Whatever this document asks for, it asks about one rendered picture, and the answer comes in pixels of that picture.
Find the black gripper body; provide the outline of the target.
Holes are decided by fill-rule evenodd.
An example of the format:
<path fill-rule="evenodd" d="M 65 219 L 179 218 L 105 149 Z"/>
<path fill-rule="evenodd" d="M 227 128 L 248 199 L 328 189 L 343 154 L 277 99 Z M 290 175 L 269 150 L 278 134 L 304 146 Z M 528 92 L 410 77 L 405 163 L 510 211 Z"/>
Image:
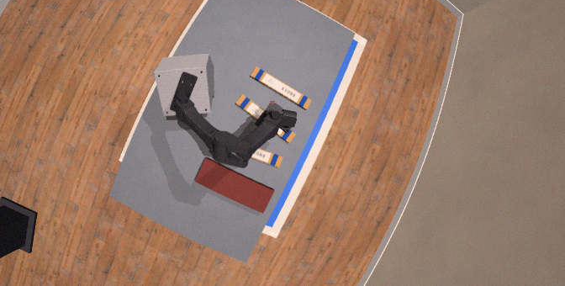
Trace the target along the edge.
<path fill-rule="evenodd" d="M 276 107 L 275 107 L 275 106 L 276 106 Z M 255 122 L 255 125 L 256 125 L 256 126 L 259 126 L 260 123 L 264 120 L 264 118 L 265 118 L 265 112 L 266 112 L 269 108 L 276 108 L 276 109 L 278 109 L 279 111 L 283 111 L 283 108 L 280 107 L 278 104 L 275 103 L 275 104 L 273 105 L 273 104 L 270 103 L 270 104 L 267 106 L 266 110 L 261 114 L 261 116 L 259 117 L 259 119 Z"/>

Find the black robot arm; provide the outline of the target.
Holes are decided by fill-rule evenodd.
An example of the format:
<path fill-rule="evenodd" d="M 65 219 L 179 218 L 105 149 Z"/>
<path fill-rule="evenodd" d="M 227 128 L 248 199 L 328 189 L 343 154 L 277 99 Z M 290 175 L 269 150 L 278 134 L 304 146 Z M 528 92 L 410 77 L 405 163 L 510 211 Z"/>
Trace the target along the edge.
<path fill-rule="evenodd" d="M 182 73 L 175 91 L 175 94 L 178 94 L 174 94 L 170 110 L 175 111 L 176 117 L 203 140 L 216 162 L 245 168 L 252 155 L 266 141 L 273 138 L 279 128 L 288 133 L 296 124 L 297 112 L 269 108 L 261 124 L 244 139 L 228 131 L 217 130 L 197 111 L 194 102 L 189 99 L 197 79 L 192 74 Z"/>

